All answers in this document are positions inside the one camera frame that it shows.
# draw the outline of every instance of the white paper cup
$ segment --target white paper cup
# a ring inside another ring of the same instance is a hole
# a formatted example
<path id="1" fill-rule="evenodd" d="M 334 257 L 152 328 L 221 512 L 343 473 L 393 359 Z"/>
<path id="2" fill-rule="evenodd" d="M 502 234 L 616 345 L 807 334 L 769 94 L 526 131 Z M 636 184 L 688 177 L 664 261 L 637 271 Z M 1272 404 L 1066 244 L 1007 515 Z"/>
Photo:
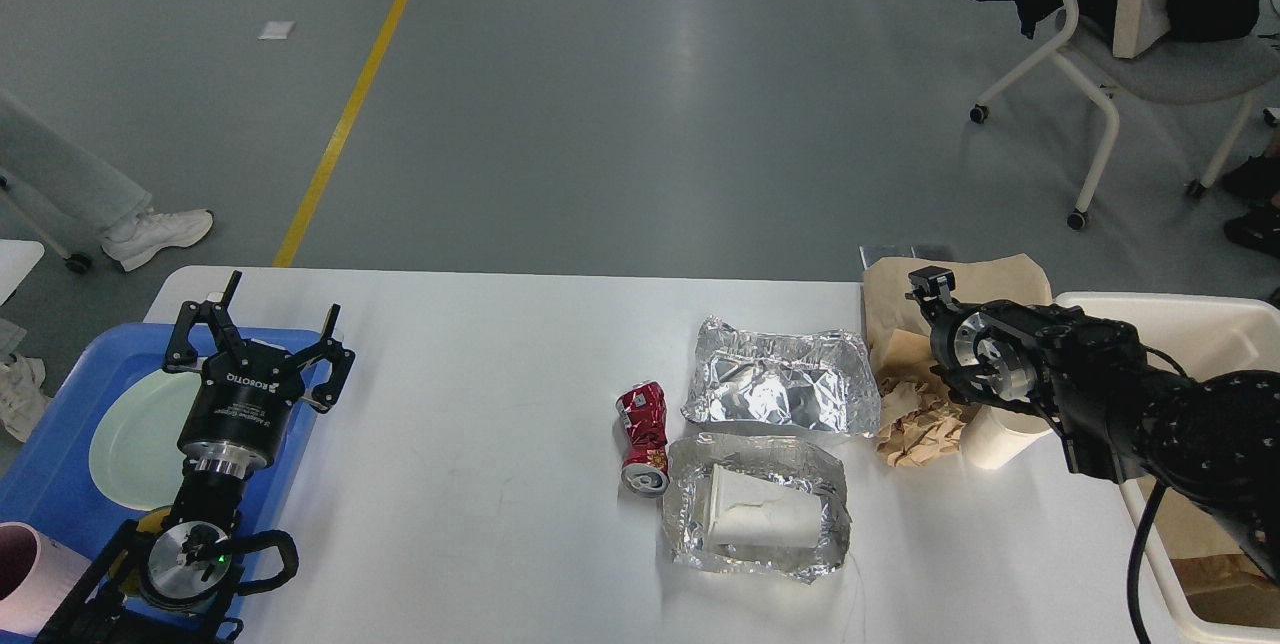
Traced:
<path id="1" fill-rule="evenodd" d="M 35 636 L 88 559 L 20 521 L 0 524 L 0 630 Z"/>
<path id="2" fill-rule="evenodd" d="M 1048 433 L 1043 419 L 984 406 L 960 433 L 960 453 L 979 469 L 1000 469 Z"/>

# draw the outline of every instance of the black shoe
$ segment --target black shoe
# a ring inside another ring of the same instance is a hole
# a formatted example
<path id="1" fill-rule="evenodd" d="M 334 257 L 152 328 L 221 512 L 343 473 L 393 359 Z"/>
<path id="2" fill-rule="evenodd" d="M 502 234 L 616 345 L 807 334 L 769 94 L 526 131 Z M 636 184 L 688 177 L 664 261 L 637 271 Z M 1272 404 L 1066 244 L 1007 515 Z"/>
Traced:
<path id="1" fill-rule="evenodd" d="M 1249 214 L 1222 225 L 1226 238 L 1242 247 L 1280 257 L 1280 207 L 1253 207 Z"/>
<path id="2" fill-rule="evenodd" d="M 1265 202 L 1280 192 L 1280 157 L 1252 156 L 1222 175 L 1222 188 L 1240 198 Z"/>

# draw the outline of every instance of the white table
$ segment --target white table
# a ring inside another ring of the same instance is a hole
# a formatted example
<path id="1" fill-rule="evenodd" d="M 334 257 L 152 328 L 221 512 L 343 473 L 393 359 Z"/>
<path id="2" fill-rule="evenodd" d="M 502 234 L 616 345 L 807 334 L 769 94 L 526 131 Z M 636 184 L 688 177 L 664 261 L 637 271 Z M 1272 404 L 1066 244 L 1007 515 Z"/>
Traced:
<path id="1" fill-rule="evenodd" d="M 40 242 L 0 239 L 0 303 L 14 293 L 42 256 L 45 246 Z"/>
<path id="2" fill-rule="evenodd" d="M 174 271 L 147 321 L 229 271 Z M 705 315 L 860 330 L 859 284 L 250 269 L 230 312 L 317 329 L 332 302 L 358 360 L 278 524 L 301 575 L 246 599 L 244 641 L 1133 641 L 1133 524 L 1051 438 L 996 472 L 836 448 L 852 547 L 810 586 L 669 561 L 658 503 L 618 487 L 617 394 L 657 379 L 685 435 Z M 1175 641 L 1148 574 L 1142 597 Z"/>

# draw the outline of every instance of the pink cup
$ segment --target pink cup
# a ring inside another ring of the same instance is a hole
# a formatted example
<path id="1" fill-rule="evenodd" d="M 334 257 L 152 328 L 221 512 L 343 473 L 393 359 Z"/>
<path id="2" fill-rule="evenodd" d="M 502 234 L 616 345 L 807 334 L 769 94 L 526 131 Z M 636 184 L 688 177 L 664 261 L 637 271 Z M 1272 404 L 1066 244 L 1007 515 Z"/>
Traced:
<path id="1" fill-rule="evenodd" d="M 0 630 L 40 634 L 87 567 L 87 558 L 27 524 L 0 524 Z"/>

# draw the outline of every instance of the aluminum foil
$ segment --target aluminum foil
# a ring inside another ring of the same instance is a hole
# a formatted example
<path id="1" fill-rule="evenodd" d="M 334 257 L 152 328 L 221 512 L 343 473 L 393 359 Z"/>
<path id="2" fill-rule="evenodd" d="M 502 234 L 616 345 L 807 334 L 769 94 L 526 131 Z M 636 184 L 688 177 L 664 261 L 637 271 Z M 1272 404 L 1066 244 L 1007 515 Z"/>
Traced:
<path id="1" fill-rule="evenodd" d="M 712 316 L 698 334 L 682 411 L 696 424 L 759 423 L 872 437 L 881 398 L 867 344 L 849 332 L 740 332 Z"/>
<path id="2" fill-rule="evenodd" d="M 849 553 L 845 466 L 795 437 L 737 437 L 704 431 L 671 446 L 671 485 L 662 498 L 662 526 L 680 563 L 710 572 L 773 572 L 812 583 L 836 571 Z M 813 548 L 703 547 L 704 499 L 712 469 L 767 479 L 822 499 L 822 534 Z"/>

